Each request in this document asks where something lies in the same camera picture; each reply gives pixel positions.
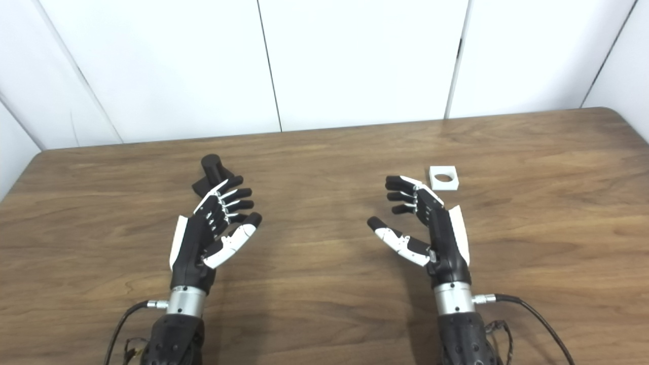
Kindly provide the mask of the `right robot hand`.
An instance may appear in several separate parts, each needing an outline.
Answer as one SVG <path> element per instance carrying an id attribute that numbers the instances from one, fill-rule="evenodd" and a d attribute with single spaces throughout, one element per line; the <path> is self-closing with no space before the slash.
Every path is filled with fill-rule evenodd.
<path id="1" fill-rule="evenodd" d="M 434 286 L 472 284 L 468 241 L 460 206 L 448 209 L 425 183 L 408 176 L 389 175 L 385 180 L 389 201 L 399 201 L 392 213 L 412 213 L 429 231 L 429 242 L 389 227 L 378 217 L 367 225 L 383 243 L 411 263 L 426 268 Z"/>

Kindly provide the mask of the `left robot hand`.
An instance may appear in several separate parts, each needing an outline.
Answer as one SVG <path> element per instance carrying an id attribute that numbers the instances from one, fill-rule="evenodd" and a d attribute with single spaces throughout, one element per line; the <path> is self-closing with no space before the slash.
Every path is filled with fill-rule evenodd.
<path id="1" fill-rule="evenodd" d="M 252 209 L 251 189 L 242 189 L 244 178 L 232 176 L 206 192 L 190 217 L 178 217 L 172 248 L 170 289 L 196 288 L 209 294 L 217 267 L 233 257 L 262 222 Z"/>

